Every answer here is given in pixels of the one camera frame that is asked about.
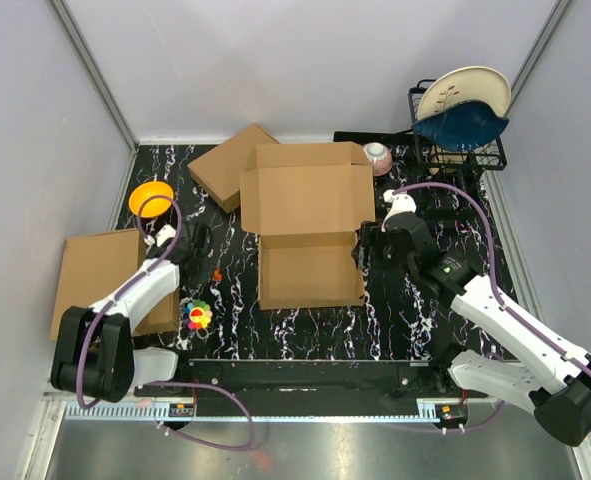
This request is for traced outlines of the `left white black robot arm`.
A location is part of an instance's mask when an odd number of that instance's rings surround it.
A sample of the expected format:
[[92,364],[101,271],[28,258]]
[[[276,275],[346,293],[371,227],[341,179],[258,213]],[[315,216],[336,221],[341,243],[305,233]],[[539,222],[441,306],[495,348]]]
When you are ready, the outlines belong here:
[[213,241],[201,222],[166,224],[154,237],[134,274],[103,299],[64,311],[55,344],[51,385],[74,393],[88,410],[97,403],[121,401],[133,387],[139,362],[132,334],[182,281],[208,274]]

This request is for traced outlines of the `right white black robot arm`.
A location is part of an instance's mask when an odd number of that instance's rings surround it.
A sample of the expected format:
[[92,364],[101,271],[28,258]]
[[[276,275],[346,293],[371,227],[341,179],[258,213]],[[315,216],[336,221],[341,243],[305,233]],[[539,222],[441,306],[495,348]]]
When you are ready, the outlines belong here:
[[366,221],[352,256],[360,268],[399,269],[422,293],[490,334],[516,364],[452,347],[429,371],[441,396],[473,390],[532,414],[560,443],[580,446],[591,434],[591,353],[501,292],[481,265],[457,250],[442,250],[426,223],[411,212]]

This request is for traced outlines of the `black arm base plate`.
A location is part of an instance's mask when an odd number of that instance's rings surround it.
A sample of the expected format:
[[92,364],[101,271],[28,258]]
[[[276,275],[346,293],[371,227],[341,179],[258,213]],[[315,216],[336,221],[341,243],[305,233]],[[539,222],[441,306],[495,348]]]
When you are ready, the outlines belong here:
[[393,398],[480,398],[426,362],[369,360],[205,360],[180,362],[174,382],[242,391],[373,391]]

